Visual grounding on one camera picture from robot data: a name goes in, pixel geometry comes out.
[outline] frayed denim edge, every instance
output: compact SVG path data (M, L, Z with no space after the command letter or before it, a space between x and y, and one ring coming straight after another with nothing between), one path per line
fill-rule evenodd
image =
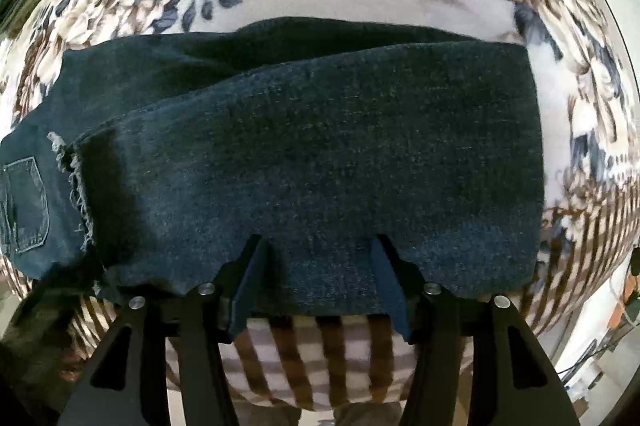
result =
M57 133L50 131L47 134L47 138L51 141L51 148L56 154L58 169L62 172L69 173L69 184L71 184L69 201L80 211L82 231L84 232L82 252L88 253L90 249L95 249L94 219L91 216L87 204L86 187L82 180L82 164L78 151L73 144L66 144L63 138Z

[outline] floral fabric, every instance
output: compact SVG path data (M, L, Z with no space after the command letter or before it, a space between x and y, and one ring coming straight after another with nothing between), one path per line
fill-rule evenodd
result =
M540 334L593 294L638 242L638 92L606 9L602 0L43 0L18 38L0 46L0 132L46 96L65 50L132 34L226 32L311 16L523 44L538 88L546 209L532 280L510 296ZM6 259L0 268L24 295L28 281ZM73 325L84 355L114 315L108 303L85 301ZM386 317L252 319L222 356L229 383L251 402L321 410L406 395L415 354L403 345Z

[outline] silver bolt head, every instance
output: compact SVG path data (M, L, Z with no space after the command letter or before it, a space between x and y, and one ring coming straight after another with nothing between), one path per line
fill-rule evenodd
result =
M496 296L494 298L494 304L499 309L508 309L511 307L511 300L507 296Z
M144 307L145 304L146 304L146 300L142 296L135 296L134 298L131 298L129 300L129 308L135 311Z
M431 296L437 296L442 293L442 287L437 283L427 282L424 284L424 291Z
M200 294L200 296L209 296L215 291L216 286L213 285L210 281L198 286L198 294Z

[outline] back pocket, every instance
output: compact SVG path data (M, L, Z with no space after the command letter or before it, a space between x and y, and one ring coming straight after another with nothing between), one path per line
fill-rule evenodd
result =
M34 157L2 167L0 243L2 252L20 254L44 243L49 209L44 183Z

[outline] dark blue denim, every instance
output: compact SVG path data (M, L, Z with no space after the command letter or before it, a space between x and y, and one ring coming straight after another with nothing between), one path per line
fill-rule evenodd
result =
M83 218L49 131L66 142ZM111 285L184 293L261 233L272 258L256 311L367 314L383 311L377 233L465 295L528 281L538 251L526 50L429 28L275 20L65 54L49 97L0 146L5 164L27 156L49 234L12 260L35 277L87 238Z

